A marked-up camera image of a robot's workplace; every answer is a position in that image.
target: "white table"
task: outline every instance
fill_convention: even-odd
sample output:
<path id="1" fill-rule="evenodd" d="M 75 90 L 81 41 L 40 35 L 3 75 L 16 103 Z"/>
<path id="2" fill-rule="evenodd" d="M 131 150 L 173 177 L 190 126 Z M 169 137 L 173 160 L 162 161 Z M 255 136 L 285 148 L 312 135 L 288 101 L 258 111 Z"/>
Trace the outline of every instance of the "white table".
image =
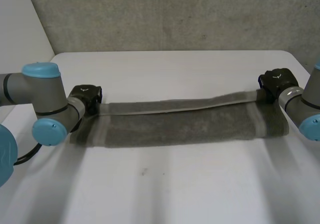
<path id="1" fill-rule="evenodd" d="M 266 70 L 309 74 L 283 51 L 65 53 L 74 85 L 103 88 L 104 102 L 208 98 L 258 88 Z M 2 123 L 19 155 L 36 142 L 31 105 Z M 320 144 L 290 122 L 283 138 L 150 148 L 43 147 L 0 188 L 0 223 L 319 223 Z"/>

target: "blue end cap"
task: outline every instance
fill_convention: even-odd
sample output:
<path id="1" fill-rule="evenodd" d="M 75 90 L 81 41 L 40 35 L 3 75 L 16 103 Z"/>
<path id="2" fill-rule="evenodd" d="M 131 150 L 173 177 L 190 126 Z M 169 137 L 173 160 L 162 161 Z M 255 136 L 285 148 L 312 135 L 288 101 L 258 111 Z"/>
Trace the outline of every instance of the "blue end cap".
<path id="1" fill-rule="evenodd" d="M 60 122 L 43 118 L 34 123 L 32 136 L 41 145 L 58 145 L 67 137 L 67 130 Z"/>
<path id="2" fill-rule="evenodd" d="M 314 66 L 317 70 L 320 70 L 320 60 Z"/>
<path id="3" fill-rule="evenodd" d="M 58 65 L 51 62 L 27 64 L 22 68 L 22 73 L 35 78 L 56 78 L 61 75 Z"/>
<path id="4" fill-rule="evenodd" d="M 6 183 L 14 172 L 18 158 L 18 147 L 11 132 L 0 125 L 0 186 Z"/>
<path id="5" fill-rule="evenodd" d="M 309 140 L 320 141 L 320 114 L 305 119 L 299 126 L 299 131 Z"/>

